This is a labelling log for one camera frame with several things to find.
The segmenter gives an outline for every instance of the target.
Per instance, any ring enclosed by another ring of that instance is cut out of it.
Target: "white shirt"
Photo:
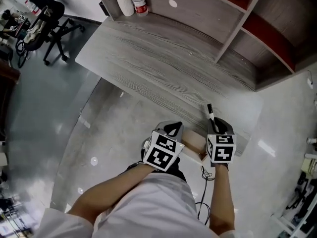
[[[94,227],[87,220],[46,209],[34,238],[217,238],[197,219],[189,185],[169,174],[149,174]],[[220,238],[242,238],[229,231]]]

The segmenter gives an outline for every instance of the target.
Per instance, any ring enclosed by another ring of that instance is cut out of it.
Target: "chair wheel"
[[[67,57],[67,56],[62,56],[61,59],[62,59],[63,61],[67,61],[68,57]]]

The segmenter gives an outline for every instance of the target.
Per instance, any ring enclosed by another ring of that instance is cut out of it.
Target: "plastic bottle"
[[[145,0],[132,0],[132,1],[138,16],[148,15],[149,11],[148,11],[148,6]]]

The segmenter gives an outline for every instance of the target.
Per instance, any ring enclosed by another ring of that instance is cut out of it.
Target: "office chair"
[[[74,25],[74,21],[69,18],[61,26],[58,25],[59,24],[58,20],[64,15],[64,11],[65,11],[65,6],[60,2],[57,2],[54,0],[30,0],[30,1],[33,2],[38,8],[42,10],[41,14],[37,17],[37,19],[35,20],[35,22],[30,28],[33,28],[38,20],[45,21],[46,25],[44,26],[43,30],[36,37],[34,41],[28,44],[27,43],[24,44],[24,49],[27,51],[37,50],[42,46],[44,41],[50,42],[50,46],[48,50],[46,51],[46,54],[43,59],[44,64],[49,65],[50,62],[47,61],[47,57],[56,43],[58,50],[61,54],[61,59],[63,61],[67,61],[68,57],[64,54],[63,48],[60,42],[62,36],[74,31],[77,28],[79,28],[81,32],[84,32],[85,28],[82,25]],[[50,17],[44,14],[47,7],[53,11]],[[66,26],[68,23],[74,26],[68,28]]]

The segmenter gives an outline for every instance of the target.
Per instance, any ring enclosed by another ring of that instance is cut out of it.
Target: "person's left arm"
[[[140,164],[88,189],[77,199],[68,214],[82,217],[94,224],[99,214],[109,209],[152,171],[153,167]]]

